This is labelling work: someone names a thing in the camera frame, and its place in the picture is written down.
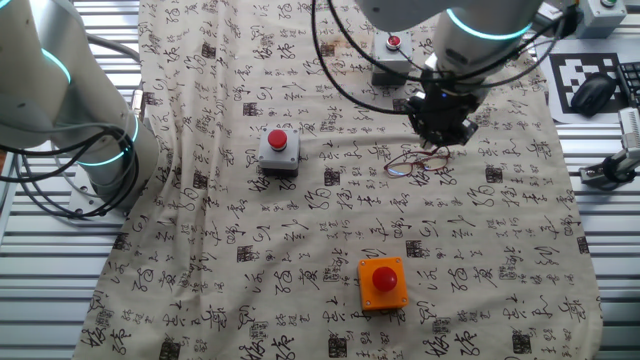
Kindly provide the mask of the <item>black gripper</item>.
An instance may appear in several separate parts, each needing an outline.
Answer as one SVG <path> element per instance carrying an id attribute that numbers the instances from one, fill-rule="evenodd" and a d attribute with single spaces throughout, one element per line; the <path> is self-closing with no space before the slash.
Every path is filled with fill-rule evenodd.
<path id="1" fill-rule="evenodd" d="M 429 131 L 440 131 L 437 146 L 466 145 L 478 130 L 476 123 L 466 119 L 479 106 L 478 97 L 473 93 L 447 92 L 435 83 L 426 85 L 425 94 L 412 95 L 405 105 L 421 147 L 433 147 Z"/>

